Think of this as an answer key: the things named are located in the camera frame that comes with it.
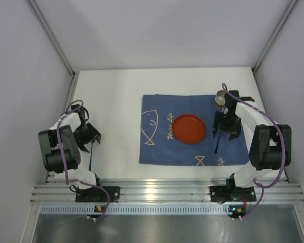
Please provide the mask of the blue metal spoon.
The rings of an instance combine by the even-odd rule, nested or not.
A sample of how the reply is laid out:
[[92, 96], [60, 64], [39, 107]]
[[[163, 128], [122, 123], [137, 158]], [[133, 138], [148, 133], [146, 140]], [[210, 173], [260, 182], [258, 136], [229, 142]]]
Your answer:
[[218, 138], [217, 138], [217, 143], [216, 143], [216, 147], [215, 147], [215, 151], [214, 151], [215, 154], [217, 154], [217, 152], [218, 152], [220, 136], [221, 136], [221, 130], [220, 130], [220, 128], [218, 128]]

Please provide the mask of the blue metal fork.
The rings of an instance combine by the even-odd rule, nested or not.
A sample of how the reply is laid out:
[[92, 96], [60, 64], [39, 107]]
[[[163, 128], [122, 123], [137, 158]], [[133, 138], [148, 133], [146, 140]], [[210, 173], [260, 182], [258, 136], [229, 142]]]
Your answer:
[[91, 141], [91, 149], [90, 149], [90, 160], [89, 160], [89, 167], [88, 170], [92, 171], [92, 155], [93, 155], [93, 146], [95, 141]]

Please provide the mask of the brown paper cup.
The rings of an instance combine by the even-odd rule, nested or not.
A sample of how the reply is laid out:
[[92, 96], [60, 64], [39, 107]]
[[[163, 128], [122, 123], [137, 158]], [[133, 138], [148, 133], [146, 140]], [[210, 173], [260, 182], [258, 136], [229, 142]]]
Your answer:
[[216, 93], [214, 101], [214, 105], [216, 108], [225, 108], [225, 94], [226, 92], [224, 90], [220, 90]]

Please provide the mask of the red plate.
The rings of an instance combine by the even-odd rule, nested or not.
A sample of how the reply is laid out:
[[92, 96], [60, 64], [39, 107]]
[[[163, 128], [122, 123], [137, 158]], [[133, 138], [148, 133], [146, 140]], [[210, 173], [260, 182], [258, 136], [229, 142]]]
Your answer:
[[174, 137], [185, 144], [197, 144], [207, 134], [204, 122], [192, 114], [184, 114], [177, 117], [172, 125]]

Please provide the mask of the blue fish placemat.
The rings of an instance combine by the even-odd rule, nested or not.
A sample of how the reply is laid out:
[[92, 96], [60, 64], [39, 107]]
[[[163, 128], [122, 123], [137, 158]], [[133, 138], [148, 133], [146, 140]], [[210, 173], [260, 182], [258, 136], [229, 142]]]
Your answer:
[[[249, 161], [245, 136], [229, 140], [221, 131], [217, 154], [214, 153], [218, 133], [213, 137], [213, 123], [218, 108], [215, 95], [175, 96], [144, 95], [141, 106], [139, 162], [157, 166], [237, 166]], [[199, 117], [207, 128], [197, 144], [178, 141], [172, 131], [174, 120], [184, 114]]]

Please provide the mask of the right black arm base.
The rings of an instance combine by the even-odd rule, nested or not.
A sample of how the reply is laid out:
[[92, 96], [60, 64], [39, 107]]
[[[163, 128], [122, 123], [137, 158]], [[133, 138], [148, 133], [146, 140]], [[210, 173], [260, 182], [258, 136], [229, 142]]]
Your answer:
[[254, 187], [229, 189], [227, 186], [210, 186], [210, 197], [214, 203], [255, 202], [257, 201]]

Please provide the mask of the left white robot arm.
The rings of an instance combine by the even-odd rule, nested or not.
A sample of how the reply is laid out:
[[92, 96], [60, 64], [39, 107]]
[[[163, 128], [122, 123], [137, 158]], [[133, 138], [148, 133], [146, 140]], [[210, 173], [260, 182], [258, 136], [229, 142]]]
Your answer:
[[86, 145], [101, 143], [82, 100], [71, 102], [52, 127], [38, 133], [38, 139], [47, 172], [62, 174], [66, 185], [76, 183], [81, 190], [101, 187], [98, 176], [81, 163], [80, 152], [92, 152]]

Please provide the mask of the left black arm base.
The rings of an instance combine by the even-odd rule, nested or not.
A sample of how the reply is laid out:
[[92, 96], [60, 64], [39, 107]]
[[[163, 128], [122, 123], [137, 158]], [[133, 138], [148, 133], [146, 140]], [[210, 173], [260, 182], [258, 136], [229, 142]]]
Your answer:
[[118, 186], [104, 186], [103, 191], [97, 188], [78, 189], [75, 186], [69, 187], [70, 191], [76, 194], [75, 201], [78, 203], [115, 203], [120, 198], [120, 187]]

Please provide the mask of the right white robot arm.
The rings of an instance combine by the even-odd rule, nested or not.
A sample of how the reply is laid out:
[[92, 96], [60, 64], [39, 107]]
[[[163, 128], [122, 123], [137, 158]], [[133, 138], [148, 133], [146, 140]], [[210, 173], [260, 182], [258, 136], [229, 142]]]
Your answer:
[[229, 134], [230, 140], [239, 138], [242, 123], [253, 132], [249, 162], [228, 181], [240, 188], [273, 187], [291, 163], [291, 127], [274, 121], [256, 107], [253, 98], [241, 97], [237, 90], [224, 89], [224, 92], [225, 107], [222, 112], [215, 113], [213, 135], [223, 131]]

